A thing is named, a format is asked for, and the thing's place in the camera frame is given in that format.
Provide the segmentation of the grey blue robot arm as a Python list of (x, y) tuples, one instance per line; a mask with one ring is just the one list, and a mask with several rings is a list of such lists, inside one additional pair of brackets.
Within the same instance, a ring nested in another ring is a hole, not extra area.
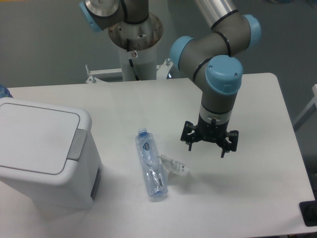
[[(195, 40), (178, 38), (169, 57), (175, 67), (201, 91), (198, 123), (187, 121), (181, 140), (191, 146), (206, 141), (223, 153), (237, 149), (239, 132), (228, 131), (232, 109), (242, 84), (243, 67), (235, 55), (261, 38), (261, 26), (242, 15), (230, 0), (196, 2), (211, 32)], [(160, 19), (146, 0), (83, 0), (79, 7), (94, 32), (108, 31), (120, 53), (125, 81), (157, 78), (156, 48), (162, 38)]]

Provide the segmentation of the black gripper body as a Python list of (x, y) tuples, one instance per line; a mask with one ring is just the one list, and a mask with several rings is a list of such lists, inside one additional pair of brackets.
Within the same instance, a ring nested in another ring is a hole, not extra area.
[(199, 113), (198, 130), (201, 134), (201, 141), (216, 144), (216, 139), (227, 131), (229, 118), (222, 118), (222, 115), (213, 113)]

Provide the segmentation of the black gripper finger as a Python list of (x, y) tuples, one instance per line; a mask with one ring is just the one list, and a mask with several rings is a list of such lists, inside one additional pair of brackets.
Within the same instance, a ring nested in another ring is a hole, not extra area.
[(191, 151), (192, 145), (201, 141), (198, 126), (192, 124), (190, 121), (185, 121), (180, 140), (185, 142), (189, 146), (188, 151)]
[(225, 153), (230, 151), (236, 152), (239, 138), (239, 131), (232, 130), (226, 131), (223, 135), (216, 139), (216, 144), (222, 149), (221, 157), (223, 158)]

